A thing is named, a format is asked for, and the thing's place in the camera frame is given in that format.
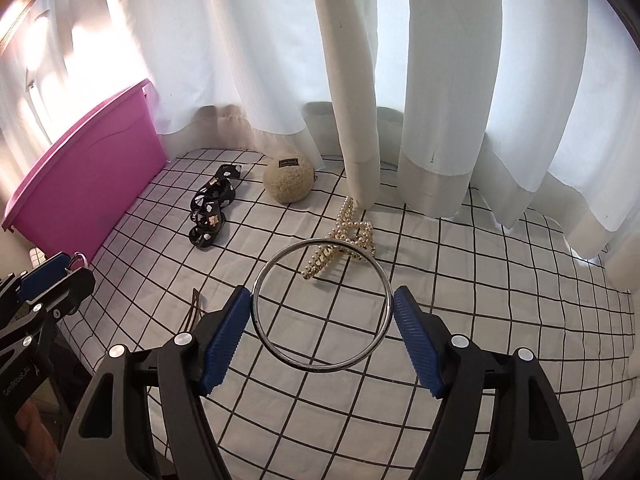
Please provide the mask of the person's left hand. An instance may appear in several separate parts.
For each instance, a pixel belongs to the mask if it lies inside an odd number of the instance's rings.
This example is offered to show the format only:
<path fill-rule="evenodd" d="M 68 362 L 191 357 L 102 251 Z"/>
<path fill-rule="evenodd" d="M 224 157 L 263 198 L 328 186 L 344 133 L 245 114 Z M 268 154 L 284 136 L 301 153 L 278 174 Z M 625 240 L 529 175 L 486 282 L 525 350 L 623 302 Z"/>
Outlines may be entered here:
<path fill-rule="evenodd" d="M 58 473 L 60 451 L 43 425 L 37 405 L 27 400 L 15 415 L 25 435 L 24 453 L 41 479 L 54 479 Z"/>

